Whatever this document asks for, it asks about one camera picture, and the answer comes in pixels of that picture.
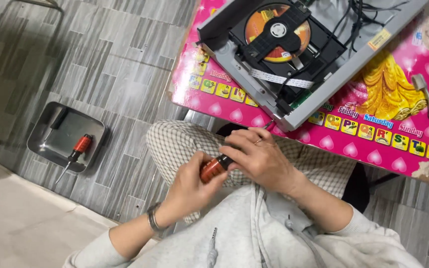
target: gray hoodie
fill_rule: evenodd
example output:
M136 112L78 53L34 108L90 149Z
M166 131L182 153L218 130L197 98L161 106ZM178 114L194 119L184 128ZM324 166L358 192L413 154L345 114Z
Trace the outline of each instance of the gray hoodie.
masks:
M215 243L213 230L217 228ZM217 254L210 249L214 244ZM120 256L108 232L71 254L64 267L420 268L398 234L354 209L349 225L316 234L312 222L281 195L255 184L230 194L203 219L135 261Z

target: metal tray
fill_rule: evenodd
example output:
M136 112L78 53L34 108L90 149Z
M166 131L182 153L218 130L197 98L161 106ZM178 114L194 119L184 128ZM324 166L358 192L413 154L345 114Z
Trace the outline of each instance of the metal tray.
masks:
M52 131L49 138L44 141L46 135L51 131L50 123L63 107L66 106L55 101L46 105L29 136L28 149L61 167L65 167L68 163L67 157L72 153L74 145L84 134L89 134L92 136L91 145L77 162L69 166L69 170L80 173L94 162L108 129L99 120L67 107L67 116L59 129Z

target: table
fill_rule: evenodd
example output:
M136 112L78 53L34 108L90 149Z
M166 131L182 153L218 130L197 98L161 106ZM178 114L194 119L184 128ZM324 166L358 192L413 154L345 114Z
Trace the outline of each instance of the table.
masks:
M194 43L196 28L225 0L201 0L173 73L172 102L245 126L271 118ZM334 154L429 182L429 119L422 92L410 77L421 73L429 87L429 50L421 15L379 52L300 128L273 134Z

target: hand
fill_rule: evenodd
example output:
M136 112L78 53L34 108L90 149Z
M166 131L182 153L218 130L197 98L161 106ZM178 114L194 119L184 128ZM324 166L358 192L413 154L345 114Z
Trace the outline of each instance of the hand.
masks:
M307 178L283 155L269 131L250 127L235 130L225 141L241 150L223 146L219 151L235 161L228 171L239 169L259 185L282 194L291 194L302 188Z
M228 176L227 172L214 177L206 185L201 182L200 169L212 159L203 152L196 152L188 163L178 169L167 198L155 213L156 222L160 227L170 226L184 216L199 211L223 186Z

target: yellow dress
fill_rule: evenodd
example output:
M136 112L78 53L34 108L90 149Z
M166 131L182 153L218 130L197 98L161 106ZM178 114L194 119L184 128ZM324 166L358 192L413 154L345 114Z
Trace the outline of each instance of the yellow dress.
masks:
M386 50L367 63L353 81L364 82L368 92L367 100L356 107L360 114L403 120L427 105L423 93L408 83L405 73Z

